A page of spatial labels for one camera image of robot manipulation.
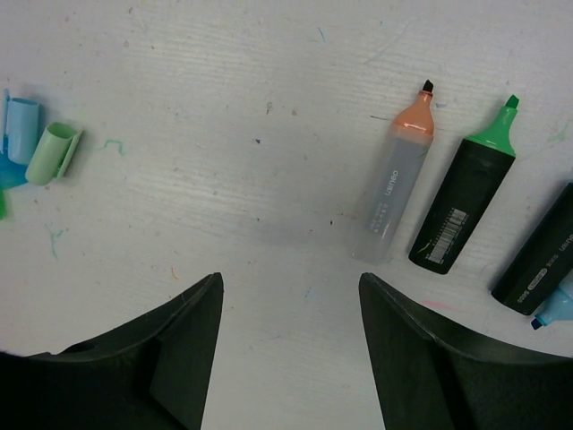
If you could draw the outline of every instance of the blue highlighter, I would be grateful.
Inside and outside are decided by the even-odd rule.
[[[531,321],[534,330],[554,321],[573,320],[573,271],[565,277],[545,302],[545,308]]]

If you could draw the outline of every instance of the highlighter cap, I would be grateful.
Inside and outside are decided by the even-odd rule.
[[[34,185],[47,185],[62,177],[70,165],[82,131],[63,123],[52,123],[44,130],[26,169],[26,179]]]
[[[3,104],[2,135],[7,140],[8,159],[27,166],[38,145],[39,103],[11,99],[8,90],[4,90]]]

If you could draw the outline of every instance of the highlighter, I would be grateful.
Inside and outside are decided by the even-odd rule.
[[[518,103],[511,96],[489,127],[461,142],[408,255],[411,262],[448,273],[516,159],[509,128]]]
[[[352,255],[359,260],[380,264],[387,259],[433,141],[432,91],[433,84],[426,81],[414,104],[398,114],[390,126],[386,146],[389,155],[376,174],[367,196],[368,211],[355,233]]]
[[[568,183],[492,290],[524,315],[559,286],[573,268],[573,183]]]
[[[545,301],[545,308],[531,321],[534,330],[555,321],[573,320],[573,271],[559,284]]]

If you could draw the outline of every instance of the desk surface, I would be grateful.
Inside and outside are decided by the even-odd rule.
[[[67,179],[7,193],[0,348],[59,352],[221,271],[221,428],[380,428],[373,271],[494,338],[573,355],[488,292],[573,166],[573,3],[3,2],[0,81],[85,128]],[[378,267],[346,236],[389,121],[435,83],[434,144]],[[415,237],[462,136],[521,98],[517,161],[447,276]]]

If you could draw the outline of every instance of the ink stain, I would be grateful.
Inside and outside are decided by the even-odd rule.
[[[374,115],[370,115],[370,118],[373,119],[380,119],[381,121],[389,121],[389,118],[382,118],[381,116],[374,116]]]
[[[322,29],[320,27],[317,27],[317,29],[318,29],[319,33],[321,34],[322,41],[326,42],[326,38],[324,37],[324,33],[322,32]]]
[[[64,233],[64,231],[60,230],[57,233],[55,233],[52,231],[52,229],[50,228],[50,226],[48,224],[44,224],[44,226],[46,226],[47,231],[50,233],[50,243],[52,245],[52,255],[54,256],[54,258],[56,258],[56,260],[59,261],[59,258],[57,256],[57,252],[56,252],[56,239],[59,239],[62,236],[62,234]]]
[[[102,148],[97,148],[96,151],[102,151],[107,148],[108,145],[117,145],[117,152],[119,155],[122,157],[125,155],[124,143],[122,141],[118,141],[117,139],[107,139],[104,146]]]
[[[570,122],[571,121],[569,120],[560,132],[553,136],[549,136],[549,138],[547,138],[547,142],[563,142],[567,138],[567,128],[569,127]]]

